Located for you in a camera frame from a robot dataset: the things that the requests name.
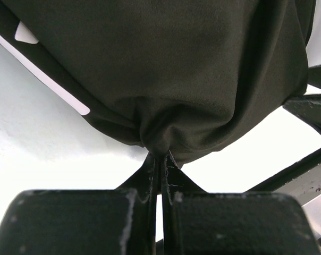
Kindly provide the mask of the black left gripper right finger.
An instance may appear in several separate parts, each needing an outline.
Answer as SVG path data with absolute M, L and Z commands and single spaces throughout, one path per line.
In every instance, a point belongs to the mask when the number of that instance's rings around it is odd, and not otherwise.
M 320 254 L 303 209 L 289 195 L 208 193 L 171 153 L 160 175 L 164 254 Z

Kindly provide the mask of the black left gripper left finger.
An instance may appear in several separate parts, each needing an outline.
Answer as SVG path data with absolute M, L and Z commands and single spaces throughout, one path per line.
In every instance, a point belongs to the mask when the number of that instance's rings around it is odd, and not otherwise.
M 153 155 L 113 190 L 26 190 L 0 224 L 0 254 L 155 254 Z

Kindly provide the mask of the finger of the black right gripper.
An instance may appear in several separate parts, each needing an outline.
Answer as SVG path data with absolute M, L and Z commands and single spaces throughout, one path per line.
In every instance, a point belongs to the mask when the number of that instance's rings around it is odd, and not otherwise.
M 321 65 L 308 69 L 308 83 L 321 89 Z M 283 104 L 283 108 L 321 135 L 321 94 L 290 98 Z

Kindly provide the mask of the black t-shirt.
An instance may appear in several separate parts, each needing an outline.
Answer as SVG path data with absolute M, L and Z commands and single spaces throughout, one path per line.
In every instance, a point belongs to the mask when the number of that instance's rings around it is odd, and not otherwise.
M 315 1 L 0 1 L 0 42 L 94 128 L 179 165 L 305 93 Z

